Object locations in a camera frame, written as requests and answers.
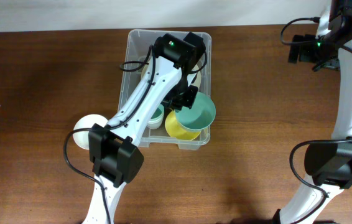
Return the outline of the clear plastic storage container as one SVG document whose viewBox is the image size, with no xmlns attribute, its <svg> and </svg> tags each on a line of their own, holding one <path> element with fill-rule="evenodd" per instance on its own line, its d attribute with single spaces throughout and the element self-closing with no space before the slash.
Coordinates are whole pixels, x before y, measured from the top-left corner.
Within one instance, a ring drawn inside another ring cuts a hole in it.
<svg viewBox="0 0 352 224">
<path fill-rule="evenodd" d="M 134 29 L 130 31 L 127 38 L 126 61 L 138 60 L 143 61 L 147 55 L 148 48 L 158 37 L 168 33 L 166 30 L 147 30 Z M 211 96 L 211 36 L 206 32 L 196 32 L 196 35 L 203 38 L 206 46 L 206 57 L 202 57 L 198 62 L 198 67 L 203 62 L 207 62 L 204 69 L 201 70 L 201 85 L 199 92 Z M 120 110 L 127 99 L 132 95 L 134 89 L 141 80 L 140 72 L 124 72 L 119 96 L 118 110 Z M 191 141 L 179 140 L 170 137 L 166 130 L 165 124 L 161 124 L 158 129 L 146 128 L 142 134 L 138 147 L 149 147 L 151 143 L 176 144 L 179 149 L 197 150 L 210 141 L 210 128 L 207 127 L 201 131 L 201 134 Z"/>
</svg>

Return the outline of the yellow bowl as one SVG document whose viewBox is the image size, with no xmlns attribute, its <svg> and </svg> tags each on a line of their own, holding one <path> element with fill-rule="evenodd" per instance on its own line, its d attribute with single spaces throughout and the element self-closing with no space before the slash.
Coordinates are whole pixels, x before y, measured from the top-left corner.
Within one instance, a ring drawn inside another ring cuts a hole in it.
<svg viewBox="0 0 352 224">
<path fill-rule="evenodd" d="M 191 141 L 197 138 L 201 131 L 187 131 L 178 123 L 175 112 L 171 111 L 165 119 L 165 129 L 168 135 L 179 140 Z"/>
</svg>

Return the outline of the white cup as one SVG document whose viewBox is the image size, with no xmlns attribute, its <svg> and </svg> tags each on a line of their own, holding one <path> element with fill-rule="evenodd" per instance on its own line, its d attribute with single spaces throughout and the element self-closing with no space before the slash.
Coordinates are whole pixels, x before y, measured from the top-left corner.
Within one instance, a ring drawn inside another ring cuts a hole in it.
<svg viewBox="0 0 352 224">
<path fill-rule="evenodd" d="M 147 124 L 162 124 L 163 117 L 159 117 L 156 119 L 150 119 Z"/>
</svg>

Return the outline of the grey translucent cup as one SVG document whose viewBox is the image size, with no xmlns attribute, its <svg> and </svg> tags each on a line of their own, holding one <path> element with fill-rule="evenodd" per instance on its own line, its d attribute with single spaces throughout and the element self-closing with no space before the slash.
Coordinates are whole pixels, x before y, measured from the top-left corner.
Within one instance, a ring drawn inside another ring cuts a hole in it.
<svg viewBox="0 0 352 224">
<path fill-rule="evenodd" d="M 158 129 L 161 126 L 161 124 L 148 124 L 147 127 L 149 129 Z"/>
</svg>

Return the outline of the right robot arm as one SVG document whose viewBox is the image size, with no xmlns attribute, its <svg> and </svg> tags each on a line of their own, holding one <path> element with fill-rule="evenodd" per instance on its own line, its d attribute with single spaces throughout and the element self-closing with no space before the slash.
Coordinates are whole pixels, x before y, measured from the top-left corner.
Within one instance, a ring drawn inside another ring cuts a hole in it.
<svg viewBox="0 0 352 224">
<path fill-rule="evenodd" d="M 295 35 L 288 42 L 289 62 L 340 73 L 338 114 L 330 139 L 302 143 L 305 175 L 273 223 L 316 223 L 330 201 L 352 186 L 352 0 L 332 1 L 312 21 L 318 24 L 316 34 Z"/>
</svg>

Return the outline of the green bowl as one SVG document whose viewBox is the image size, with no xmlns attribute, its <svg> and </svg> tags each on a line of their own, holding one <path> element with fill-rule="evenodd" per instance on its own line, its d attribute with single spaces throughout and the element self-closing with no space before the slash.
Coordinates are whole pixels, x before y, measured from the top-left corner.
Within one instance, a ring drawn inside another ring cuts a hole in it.
<svg viewBox="0 0 352 224">
<path fill-rule="evenodd" d="M 195 131 L 209 127 L 216 116 L 216 107 L 211 98 L 198 92 L 191 108 L 175 111 L 177 121 L 187 130 Z"/>
</svg>

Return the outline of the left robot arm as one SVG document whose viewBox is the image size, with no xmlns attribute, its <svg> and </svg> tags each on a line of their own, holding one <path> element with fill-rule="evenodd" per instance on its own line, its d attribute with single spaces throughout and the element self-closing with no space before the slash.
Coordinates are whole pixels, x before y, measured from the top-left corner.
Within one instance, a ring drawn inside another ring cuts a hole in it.
<svg viewBox="0 0 352 224">
<path fill-rule="evenodd" d="M 183 39 L 158 37 L 145 59 L 146 73 L 125 105 L 106 124 L 88 132 L 95 189 L 85 218 L 113 223 L 121 192 L 139 172 L 144 156 L 138 149 L 142 134 L 156 109 L 191 108 L 198 93 L 193 86 L 200 59 L 206 60 L 204 40 L 193 32 Z"/>
</svg>

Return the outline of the green cup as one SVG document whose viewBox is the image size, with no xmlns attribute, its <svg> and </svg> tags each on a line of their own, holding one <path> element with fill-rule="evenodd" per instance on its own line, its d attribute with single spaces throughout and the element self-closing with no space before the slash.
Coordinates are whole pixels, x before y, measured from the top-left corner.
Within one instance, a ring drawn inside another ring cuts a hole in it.
<svg viewBox="0 0 352 224">
<path fill-rule="evenodd" d="M 152 115 L 150 122 L 156 122 L 163 118 L 164 115 L 164 106 L 160 104 L 158 108 L 155 110 L 154 114 Z"/>
</svg>

